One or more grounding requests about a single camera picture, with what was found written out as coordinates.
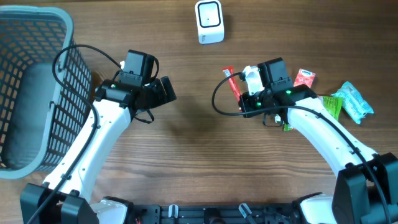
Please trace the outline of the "red Nescafe coffee stick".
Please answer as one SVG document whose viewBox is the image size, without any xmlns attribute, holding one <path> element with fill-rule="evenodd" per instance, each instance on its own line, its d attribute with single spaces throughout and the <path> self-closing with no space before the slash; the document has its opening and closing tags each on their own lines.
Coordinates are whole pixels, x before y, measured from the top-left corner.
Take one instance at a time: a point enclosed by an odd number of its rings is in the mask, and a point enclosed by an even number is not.
<svg viewBox="0 0 398 224">
<path fill-rule="evenodd" d="M 224 73 L 225 77 L 230 77 L 234 74 L 234 67 L 233 66 L 223 67 L 222 72 Z M 232 90 L 232 92 L 234 94 L 236 101 L 239 104 L 240 97 L 241 97 L 241 91 L 238 87 L 238 84 L 236 83 L 235 77 L 229 78 L 228 83 L 229 83 L 230 89 Z"/>
</svg>

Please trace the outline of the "orange Kleenex tissue pack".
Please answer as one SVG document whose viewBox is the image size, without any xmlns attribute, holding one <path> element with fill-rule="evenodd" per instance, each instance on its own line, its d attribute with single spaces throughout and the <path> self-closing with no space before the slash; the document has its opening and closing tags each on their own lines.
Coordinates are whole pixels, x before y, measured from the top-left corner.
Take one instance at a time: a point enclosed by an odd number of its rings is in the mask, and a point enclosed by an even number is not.
<svg viewBox="0 0 398 224">
<path fill-rule="evenodd" d="M 306 85 L 311 88 L 315 77 L 316 73 L 301 68 L 295 78 L 294 86 Z"/>
</svg>

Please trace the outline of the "green snack bag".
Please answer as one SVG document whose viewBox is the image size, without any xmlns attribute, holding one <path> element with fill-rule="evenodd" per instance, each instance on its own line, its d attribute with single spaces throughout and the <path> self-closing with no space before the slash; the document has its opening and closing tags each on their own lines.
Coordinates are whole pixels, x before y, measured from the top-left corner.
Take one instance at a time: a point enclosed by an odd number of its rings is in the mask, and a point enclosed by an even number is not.
<svg viewBox="0 0 398 224">
<path fill-rule="evenodd" d="M 343 106 L 343 98 L 335 96 L 318 96 L 318 99 L 321 101 L 327 112 L 329 112 L 332 117 L 338 121 L 340 111 Z"/>
</svg>

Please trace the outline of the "teal tissue pack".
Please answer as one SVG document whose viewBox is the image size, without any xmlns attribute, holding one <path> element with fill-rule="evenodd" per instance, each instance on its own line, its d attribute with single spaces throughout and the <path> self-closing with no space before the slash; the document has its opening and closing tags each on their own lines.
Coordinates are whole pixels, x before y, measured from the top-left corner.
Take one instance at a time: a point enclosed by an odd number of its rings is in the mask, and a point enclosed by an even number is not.
<svg viewBox="0 0 398 224">
<path fill-rule="evenodd" d="M 342 107 L 356 124 L 361 124 L 361 120 L 367 114 L 374 114 L 372 107 L 350 82 L 344 82 L 341 88 L 331 95 L 343 99 Z"/>
</svg>

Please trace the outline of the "green white small box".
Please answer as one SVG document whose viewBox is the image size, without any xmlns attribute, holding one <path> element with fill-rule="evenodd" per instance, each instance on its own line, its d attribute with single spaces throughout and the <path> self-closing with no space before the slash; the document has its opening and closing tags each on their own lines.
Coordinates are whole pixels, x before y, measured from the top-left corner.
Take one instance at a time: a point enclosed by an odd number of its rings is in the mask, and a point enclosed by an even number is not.
<svg viewBox="0 0 398 224">
<path fill-rule="evenodd" d="M 276 114 L 275 117 L 274 117 L 274 121 L 275 121 L 276 123 L 280 124 L 280 123 L 281 123 L 281 118 L 280 118 L 280 116 Z"/>
</svg>

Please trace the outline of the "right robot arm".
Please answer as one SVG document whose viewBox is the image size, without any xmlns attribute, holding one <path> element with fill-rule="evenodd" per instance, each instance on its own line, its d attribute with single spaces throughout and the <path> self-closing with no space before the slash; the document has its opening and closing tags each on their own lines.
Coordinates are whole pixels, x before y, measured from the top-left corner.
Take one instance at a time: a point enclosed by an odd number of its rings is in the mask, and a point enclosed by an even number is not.
<svg viewBox="0 0 398 224">
<path fill-rule="evenodd" d="M 304 223 L 397 222 L 397 158 L 380 155 L 350 134 L 305 84 L 295 86 L 282 58 L 247 66 L 240 106 L 244 116 L 277 114 L 303 134 L 336 175 L 332 196 L 298 202 Z"/>
</svg>

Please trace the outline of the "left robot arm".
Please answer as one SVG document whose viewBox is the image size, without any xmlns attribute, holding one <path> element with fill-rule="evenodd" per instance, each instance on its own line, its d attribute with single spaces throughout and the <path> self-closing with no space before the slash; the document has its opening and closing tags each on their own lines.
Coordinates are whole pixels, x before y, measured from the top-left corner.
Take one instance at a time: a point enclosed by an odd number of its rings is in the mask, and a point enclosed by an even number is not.
<svg viewBox="0 0 398 224">
<path fill-rule="evenodd" d="M 156 57 L 128 51 L 114 77 L 95 91 L 89 117 L 59 165 L 41 185 L 22 191 L 24 223 L 139 223 L 128 200 L 90 200 L 107 156 L 137 114 L 176 99 L 169 78 L 158 78 L 158 72 Z"/>
</svg>

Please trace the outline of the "white barcode scanner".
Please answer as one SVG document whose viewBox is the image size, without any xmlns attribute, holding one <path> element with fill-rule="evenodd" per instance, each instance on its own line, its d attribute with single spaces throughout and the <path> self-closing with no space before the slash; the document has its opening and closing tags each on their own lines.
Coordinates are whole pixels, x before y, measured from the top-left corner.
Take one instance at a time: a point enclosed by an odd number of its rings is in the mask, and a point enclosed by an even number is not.
<svg viewBox="0 0 398 224">
<path fill-rule="evenodd" d="M 198 41 L 214 44 L 224 40 L 223 11 L 219 0 L 201 0 L 195 4 Z"/>
</svg>

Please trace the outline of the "grey plastic mesh basket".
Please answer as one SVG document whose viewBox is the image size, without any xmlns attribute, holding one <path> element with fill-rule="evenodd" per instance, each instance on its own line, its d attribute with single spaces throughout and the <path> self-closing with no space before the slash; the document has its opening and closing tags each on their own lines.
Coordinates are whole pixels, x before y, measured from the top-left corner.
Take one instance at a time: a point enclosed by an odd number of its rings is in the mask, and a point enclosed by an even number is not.
<svg viewBox="0 0 398 224">
<path fill-rule="evenodd" d="M 56 7 L 1 7 L 1 178 L 51 171 L 88 116 L 91 72 Z"/>
</svg>

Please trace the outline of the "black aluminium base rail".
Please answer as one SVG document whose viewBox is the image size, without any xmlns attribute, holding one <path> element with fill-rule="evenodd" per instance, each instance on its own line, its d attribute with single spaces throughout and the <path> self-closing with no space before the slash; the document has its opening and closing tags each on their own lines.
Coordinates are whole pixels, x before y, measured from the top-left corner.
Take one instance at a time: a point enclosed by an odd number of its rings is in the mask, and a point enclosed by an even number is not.
<svg viewBox="0 0 398 224">
<path fill-rule="evenodd" d="M 128 223 L 206 224 L 206 223 L 300 223 L 301 215 L 292 203 L 265 205 L 169 206 L 135 205 Z"/>
</svg>

